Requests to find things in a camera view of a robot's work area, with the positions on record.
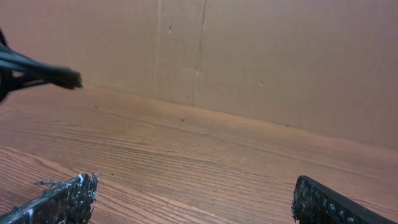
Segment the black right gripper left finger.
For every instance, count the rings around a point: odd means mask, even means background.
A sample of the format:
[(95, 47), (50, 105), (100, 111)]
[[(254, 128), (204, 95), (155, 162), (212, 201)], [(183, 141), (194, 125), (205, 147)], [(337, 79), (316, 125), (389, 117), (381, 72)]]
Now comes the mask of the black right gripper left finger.
[(1, 224), (89, 223), (98, 192), (98, 174), (78, 174), (66, 181), (41, 180), (42, 195), (1, 215)]

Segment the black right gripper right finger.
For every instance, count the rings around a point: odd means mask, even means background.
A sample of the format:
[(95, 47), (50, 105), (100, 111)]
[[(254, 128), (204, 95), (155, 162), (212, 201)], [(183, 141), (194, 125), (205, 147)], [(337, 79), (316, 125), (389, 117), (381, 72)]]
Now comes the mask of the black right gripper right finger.
[(299, 224), (397, 224), (306, 175), (297, 179), (291, 209)]

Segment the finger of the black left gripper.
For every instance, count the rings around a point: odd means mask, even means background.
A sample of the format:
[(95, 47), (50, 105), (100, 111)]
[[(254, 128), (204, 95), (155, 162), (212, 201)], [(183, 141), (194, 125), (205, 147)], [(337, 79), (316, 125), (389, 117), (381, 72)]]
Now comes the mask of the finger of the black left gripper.
[(82, 88), (78, 71), (38, 62), (12, 50), (1, 33), (1, 100), (12, 91), (53, 84), (68, 90)]

